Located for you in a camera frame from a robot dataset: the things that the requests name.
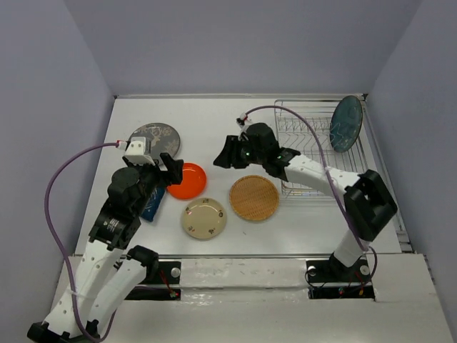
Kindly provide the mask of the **orange plastic plate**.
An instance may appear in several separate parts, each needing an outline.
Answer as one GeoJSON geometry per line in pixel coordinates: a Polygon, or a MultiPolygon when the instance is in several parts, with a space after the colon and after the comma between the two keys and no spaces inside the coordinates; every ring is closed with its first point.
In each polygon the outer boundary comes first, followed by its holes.
{"type": "Polygon", "coordinates": [[[176,199],[193,199],[204,191],[206,182],[206,172],[198,164],[185,162],[182,182],[167,187],[167,192],[176,199]]]}

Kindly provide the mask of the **woven bamboo round plate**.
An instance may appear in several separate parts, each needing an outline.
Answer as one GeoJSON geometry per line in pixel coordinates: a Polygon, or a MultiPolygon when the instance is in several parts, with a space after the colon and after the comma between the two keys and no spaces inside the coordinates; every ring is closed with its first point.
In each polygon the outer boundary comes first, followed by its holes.
{"type": "Polygon", "coordinates": [[[274,184],[258,175],[238,179],[229,191],[229,203],[242,219],[261,222],[275,214],[279,207],[279,193],[274,184]]]}

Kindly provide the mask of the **teal glazed ceramic plate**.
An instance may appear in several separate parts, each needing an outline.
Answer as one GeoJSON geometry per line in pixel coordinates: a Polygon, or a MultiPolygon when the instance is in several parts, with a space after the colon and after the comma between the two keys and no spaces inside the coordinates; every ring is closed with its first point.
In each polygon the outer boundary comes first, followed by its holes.
{"type": "Polygon", "coordinates": [[[333,150],[338,153],[350,150],[359,137],[362,124],[361,101],[354,95],[345,96],[331,117],[329,139],[333,150]]]}

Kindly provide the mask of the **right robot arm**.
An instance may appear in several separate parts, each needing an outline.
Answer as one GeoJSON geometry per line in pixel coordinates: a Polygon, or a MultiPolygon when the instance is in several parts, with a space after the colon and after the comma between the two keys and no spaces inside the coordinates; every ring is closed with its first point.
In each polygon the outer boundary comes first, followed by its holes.
{"type": "Polygon", "coordinates": [[[251,164],[285,182],[301,184],[333,197],[348,225],[340,244],[328,260],[330,275],[345,280],[354,264],[368,250],[398,211],[397,204],[377,171],[343,171],[314,161],[301,152],[282,147],[265,123],[247,126],[239,135],[228,135],[214,165],[245,169],[251,164]]]}

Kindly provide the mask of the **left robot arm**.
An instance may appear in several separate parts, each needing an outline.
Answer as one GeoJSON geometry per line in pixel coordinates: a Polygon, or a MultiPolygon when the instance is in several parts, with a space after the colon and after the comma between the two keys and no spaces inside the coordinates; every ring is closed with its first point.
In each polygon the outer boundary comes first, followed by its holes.
{"type": "Polygon", "coordinates": [[[140,154],[125,154],[125,167],[116,170],[108,197],[89,232],[76,269],[65,261],[69,285],[42,322],[33,323],[27,337],[33,342],[102,342],[117,307],[134,287],[158,274],[156,252],[128,245],[141,225],[140,217],[156,188],[180,184],[181,159],[160,155],[165,169],[140,154]]]}

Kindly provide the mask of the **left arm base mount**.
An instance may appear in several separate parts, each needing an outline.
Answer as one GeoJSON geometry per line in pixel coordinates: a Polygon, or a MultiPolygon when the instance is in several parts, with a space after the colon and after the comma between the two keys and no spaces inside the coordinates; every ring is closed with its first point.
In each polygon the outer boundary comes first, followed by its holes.
{"type": "Polygon", "coordinates": [[[128,301],[178,301],[181,299],[181,261],[160,260],[156,272],[146,276],[126,296],[128,301]]]}

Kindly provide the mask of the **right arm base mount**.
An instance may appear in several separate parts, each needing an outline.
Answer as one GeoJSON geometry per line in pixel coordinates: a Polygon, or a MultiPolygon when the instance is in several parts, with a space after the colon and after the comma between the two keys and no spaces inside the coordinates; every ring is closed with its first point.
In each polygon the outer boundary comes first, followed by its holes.
{"type": "Polygon", "coordinates": [[[312,259],[304,272],[308,297],[317,299],[375,299],[371,270],[366,259],[358,260],[350,269],[337,274],[329,260],[312,259]]]}

